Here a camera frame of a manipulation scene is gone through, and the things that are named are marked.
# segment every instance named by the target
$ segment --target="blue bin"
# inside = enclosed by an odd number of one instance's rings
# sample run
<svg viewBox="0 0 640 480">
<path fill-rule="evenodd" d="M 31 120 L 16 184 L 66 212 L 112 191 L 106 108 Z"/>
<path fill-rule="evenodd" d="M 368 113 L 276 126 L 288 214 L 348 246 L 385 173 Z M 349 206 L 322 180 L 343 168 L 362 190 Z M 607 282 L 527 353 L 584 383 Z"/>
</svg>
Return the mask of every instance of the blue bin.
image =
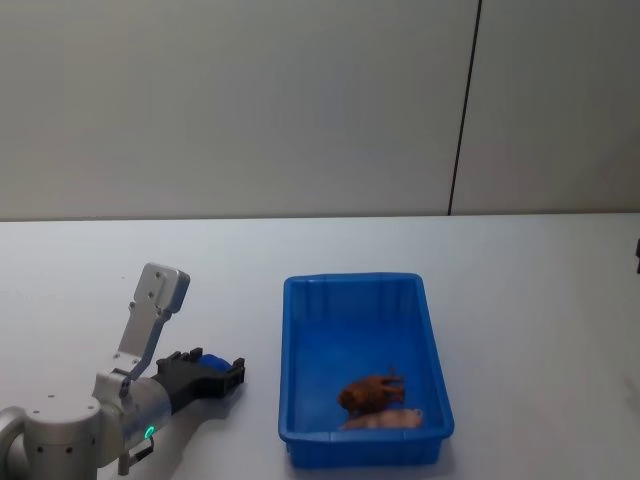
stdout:
<svg viewBox="0 0 640 480">
<path fill-rule="evenodd" d="M 347 385 L 390 368 L 416 429 L 340 430 Z M 419 465 L 453 433 L 422 279 L 406 273 L 292 277 L 284 284 L 278 431 L 298 468 Z"/>
</svg>

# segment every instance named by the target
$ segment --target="blue plastic tray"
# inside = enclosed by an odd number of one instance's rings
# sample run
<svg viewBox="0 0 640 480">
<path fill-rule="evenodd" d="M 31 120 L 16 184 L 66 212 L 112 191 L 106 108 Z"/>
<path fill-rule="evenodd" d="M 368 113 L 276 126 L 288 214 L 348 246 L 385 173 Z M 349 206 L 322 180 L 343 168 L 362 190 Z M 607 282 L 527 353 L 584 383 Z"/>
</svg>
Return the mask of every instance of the blue plastic tray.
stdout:
<svg viewBox="0 0 640 480">
<path fill-rule="evenodd" d="M 278 431 L 299 468 L 434 463 L 453 433 L 422 279 L 404 273 L 313 275 L 284 284 Z M 393 368 L 417 429 L 340 430 L 337 397 Z"/>
</svg>

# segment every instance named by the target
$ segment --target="white wall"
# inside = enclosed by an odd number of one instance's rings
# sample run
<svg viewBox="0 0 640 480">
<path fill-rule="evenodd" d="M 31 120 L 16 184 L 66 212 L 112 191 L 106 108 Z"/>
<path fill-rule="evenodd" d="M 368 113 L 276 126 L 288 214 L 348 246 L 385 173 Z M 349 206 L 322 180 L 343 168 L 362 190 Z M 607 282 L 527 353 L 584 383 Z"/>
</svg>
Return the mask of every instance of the white wall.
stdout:
<svg viewBox="0 0 640 480">
<path fill-rule="evenodd" d="M 640 2 L 480 18 L 453 212 L 640 211 Z"/>
<path fill-rule="evenodd" d="M 475 0 L 3 0 L 0 218 L 445 213 Z"/>
</svg>

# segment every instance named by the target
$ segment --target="brown object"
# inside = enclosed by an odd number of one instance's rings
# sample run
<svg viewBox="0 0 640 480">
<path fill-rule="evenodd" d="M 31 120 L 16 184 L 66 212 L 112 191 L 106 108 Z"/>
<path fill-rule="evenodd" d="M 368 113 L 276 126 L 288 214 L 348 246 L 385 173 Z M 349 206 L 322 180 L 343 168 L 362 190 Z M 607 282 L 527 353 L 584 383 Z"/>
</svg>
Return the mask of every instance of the brown object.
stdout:
<svg viewBox="0 0 640 480">
<path fill-rule="evenodd" d="M 405 408 L 385 410 L 349 420 L 343 430 L 357 428 L 418 428 L 422 425 L 422 410 Z"/>
<path fill-rule="evenodd" d="M 404 402 L 402 383 L 402 377 L 395 375 L 370 375 L 345 388 L 338 403 L 352 416 L 378 413 L 393 402 Z"/>
</svg>

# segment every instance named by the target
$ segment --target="white table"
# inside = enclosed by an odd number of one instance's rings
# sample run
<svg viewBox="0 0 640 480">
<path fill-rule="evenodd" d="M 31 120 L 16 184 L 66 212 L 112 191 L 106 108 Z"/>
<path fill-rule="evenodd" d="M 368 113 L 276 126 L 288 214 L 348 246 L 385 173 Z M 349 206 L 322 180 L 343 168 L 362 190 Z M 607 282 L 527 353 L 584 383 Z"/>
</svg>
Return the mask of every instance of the white table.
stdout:
<svg viewBox="0 0 640 480">
<path fill-rule="evenodd" d="M 456 431 L 437 466 L 366 478 L 637 479 L 638 237 L 640 215 L 3 223 L 0 405 L 89 394 L 143 264 L 157 261 L 192 278 L 157 355 L 242 355 L 247 385 L 226 420 L 202 403 L 178 415 L 130 478 L 364 478 L 288 466 L 276 430 L 282 283 L 417 272 Z M 115 478 L 113 465 L 99 478 Z"/>
</svg>

